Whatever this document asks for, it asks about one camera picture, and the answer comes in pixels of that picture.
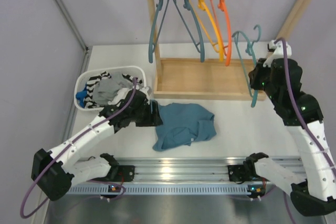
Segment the teal blue tank top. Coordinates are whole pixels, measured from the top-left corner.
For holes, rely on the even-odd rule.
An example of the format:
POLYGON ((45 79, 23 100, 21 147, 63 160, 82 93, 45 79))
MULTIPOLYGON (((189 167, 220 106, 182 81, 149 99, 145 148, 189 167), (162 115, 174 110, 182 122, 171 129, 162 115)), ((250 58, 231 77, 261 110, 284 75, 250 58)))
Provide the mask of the teal blue tank top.
POLYGON ((163 124, 155 128, 157 141, 152 147, 157 152, 209 141, 217 134, 215 114, 199 104, 159 105, 159 113, 163 124))

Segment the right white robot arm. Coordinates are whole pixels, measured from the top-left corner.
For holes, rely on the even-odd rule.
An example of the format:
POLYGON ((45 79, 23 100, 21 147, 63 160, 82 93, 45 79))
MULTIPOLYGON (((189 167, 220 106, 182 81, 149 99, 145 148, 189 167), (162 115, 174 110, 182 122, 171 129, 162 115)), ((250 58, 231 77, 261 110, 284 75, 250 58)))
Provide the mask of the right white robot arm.
POLYGON ((287 194, 303 216, 335 212, 335 162, 324 133, 323 114, 317 99, 301 90, 302 68, 282 58, 264 66, 257 60, 249 76, 250 87, 264 91, 287 131, 294 139, 305 175, 281 166, 263 152, 246 157, 241 165, 229 165, 229 180, 237 184, 266 179, 287 194))

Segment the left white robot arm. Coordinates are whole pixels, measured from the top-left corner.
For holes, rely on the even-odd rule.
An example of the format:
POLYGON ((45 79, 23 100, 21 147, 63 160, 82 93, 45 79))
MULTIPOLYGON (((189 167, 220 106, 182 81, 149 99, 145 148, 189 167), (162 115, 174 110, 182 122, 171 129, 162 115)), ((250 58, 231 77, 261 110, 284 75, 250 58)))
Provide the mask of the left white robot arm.
POLYGON ((117 182, 120 165, 114 156, 103 153, 85 161, 84 155, 130 123, 137 127, 163 124, 159 104, 149 99, 144 91, 129 91, 116 105, 105 106, 93 121, 70 139, 49 151, 43 148, 37 151, 32 180, 51 201, 60 199, 70 188, 84 182, 117 182))

